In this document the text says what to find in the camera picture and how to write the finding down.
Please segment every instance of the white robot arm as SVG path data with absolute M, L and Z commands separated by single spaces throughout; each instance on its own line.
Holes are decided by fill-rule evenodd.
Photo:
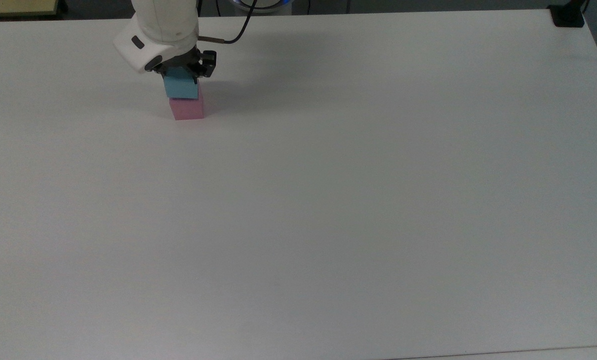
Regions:
M 196 0 L 132 0 L 132 6 L 136 13 L 113 43 L 134 70 L 161 73 L 159 68 L 163 63 L 177 57 L 183 58 L 170 66 L 184 66 L 202 59 L 203 55 L 196 49 L 199 37 Z

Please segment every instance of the foam block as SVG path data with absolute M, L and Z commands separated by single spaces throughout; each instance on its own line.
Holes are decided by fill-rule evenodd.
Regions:
M 175 120 L 203 119 L 203 93 L 198 88 L 198 98 L 170 98 L 170 108 Z
M 198 99 L 199 87 L 193 76 L 182 67 L 170 68 L 163 76 L 165 93 L 168 98 Z

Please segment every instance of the white table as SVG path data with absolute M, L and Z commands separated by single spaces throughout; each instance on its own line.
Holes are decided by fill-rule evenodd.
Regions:
M 441 360 L 597 360 L 597 347 L 456 355 Z
M 125 22 L 0 23 L 0 359 L 597 346 L 587 27 L 255 18 L 181 122 Z

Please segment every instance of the blue block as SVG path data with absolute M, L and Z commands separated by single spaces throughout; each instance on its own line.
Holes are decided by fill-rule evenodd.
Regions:
M 182 67 L 170 68 L 163 76 L 165 93 L 170 99 L 198 99 L 199 87 L 190 73 Z

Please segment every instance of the black cable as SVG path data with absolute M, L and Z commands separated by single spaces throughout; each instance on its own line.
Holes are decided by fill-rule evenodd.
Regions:
M 585 10 L 587 10 L 587 6 L 590 4 L 590 0 L 587 0 L 587 2 L 585 2 L 585 6 L 582 8 L 582 13 L 585 14 Z
M 247 17 L 245 18 L 245 22 L 243 23 L 241 32 L 239 32 L 235 38 L 224 41 L 223 44 L 234 44 L 237 41 L 239 41 L 239 39 L 241 39 L 241 37 L 243 36 L 243 33 L 246 32 L 246 27 L 248 27 L 248 23 L 250 22 L 250 18 L 252 18 L 252 13 L 255 12 L 256 6 L 257 6 L 257 0 L 253 0 L 252 4 L 250 5 L 250 11 L 247 12 Z

